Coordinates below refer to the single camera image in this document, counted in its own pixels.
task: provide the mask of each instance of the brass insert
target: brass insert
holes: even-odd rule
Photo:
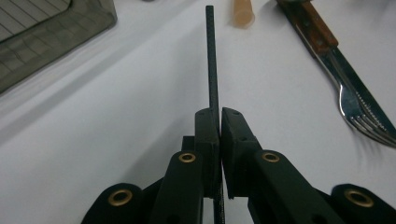
[[[113,206],[122,206],[131,201],[133,194],[128,189],[119,189],[108,196],[108,203]]]
[[[195,155],[192,153],[183,153],[181,154],[178,159],[182,162],[192,162],[195,161]]]
[[[355,189],[346,189],[344,192],[346,198],[354,204],[361,207],[373,207],[374,201],[369,196]]]
[[[280,160],[280,158],[276,154],[271,153],[271,152],[263,153],[262,158],[269,162],[277,162]]]

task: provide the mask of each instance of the thin black rod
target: thin black rod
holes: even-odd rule
[[[219,136],[219,94],[218,94],[218,72],[216,68],[216,40],[215,19],[213,6],[206,6],[206,41],[207,41],[207,63],[209,74],[209,105],[212,110],[213,119]],[[215,224],[225,224],[224,195],[222,188],[221,161],[219,160],[218,179],[215,180],[215,192],[213,196],[213,212]]]

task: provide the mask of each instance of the knife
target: knife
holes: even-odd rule
[[[337,39],[310,1],[276,1],[339,89],[339,108],[346,123],[381,144],[396,147],[395,128],[337,48]]]

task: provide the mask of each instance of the white tabletop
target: white tabletop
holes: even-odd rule
[[[352,131],[337,91],[274,0],[232,27],[232,1],[115,0],[111,30],[0,97],[0,223],[80,223],[120,182],[161,178],[208,107],[205,6],[214,5],[219,104],[312,186],[367,188],[396,207],[396,150]],[[396,2],[313,2],[339,49],[396,124]],[[246,199],[226,221],[252,223]],[[205,200],[204,223],[213,222]]]

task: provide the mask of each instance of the knife handle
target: knife handle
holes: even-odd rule
[[[325,54],[338,45],[337,39],[309,1],[276,1],[313,57]]]

